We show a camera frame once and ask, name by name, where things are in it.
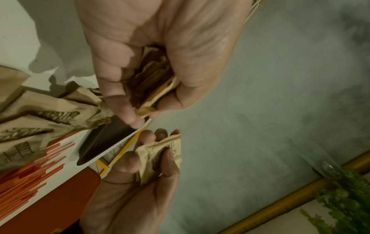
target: concrete floor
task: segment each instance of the concrete floor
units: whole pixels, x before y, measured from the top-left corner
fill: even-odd
[[[96,84],[71,0],[3,0],[0,16],[0,64],[31,74],[28,86],[57,95],[65,81]],[[262,3],[218,86],[151,125],[183,133],[160,234],[216,233],[314,180],[297,137],[339,163],[369,150],[369,55],[368,0]]]

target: brown paper packet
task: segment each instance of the brown paper packet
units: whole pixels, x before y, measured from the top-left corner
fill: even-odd
[[[64,97],[64,99],[97,106],[98,110],[96,114],[89,118],[89,121],[92,125],[102,125],[110,123],[111,117],[114,115],[114,113],[108,108],[107,104],[102,99],[96,96],[89,89],[82,86],[80,86],[71,94]]]
[[[156,112],[156,102],[179,84],[165,52],[146,47],[139,70],[130,79],[135,112],[142,118]]]
[[[56,123],[69,124],[80,129],[91,129],[96,126],[89,121],[89,118],[93,117],[98,109],[97,106],[26,90],[22,96],[0,113],[0,122],[24,114],[32,114]]]
[[[171,148],[175,163],[180,168],[182,162],[181,135],[173,135],[160,142],[142,145],[136,149],[141,161],[140,171],[136,175],[136,180],[140,181],[140,184],[148,183],[160,176],[162,154],[167,148]]]
[[[0,171],[20,167],[45,156],[47,144],[74,131],[71,125],[32,115],[0,124]]]
[[[21,95],[22,83],[28,77],[22,71],[0,66],[0,112]]]

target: gray floor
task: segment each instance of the gray floor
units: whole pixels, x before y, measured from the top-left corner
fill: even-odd
[[[151,128],[183,133],[161,234],[216,233],[312,181],[288,139],[343,163],[370,149],[370,3],[267,0],[218,86]]]

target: green plant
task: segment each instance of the green plant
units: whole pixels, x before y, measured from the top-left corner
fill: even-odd
[[[323,190],[317,198],[329,214],[336,219],[334,226],[328,225],[319,215],[301,213],[313,224],[320,234],[370,234],[370,183],[359,174],[344,170],[335,188]]]

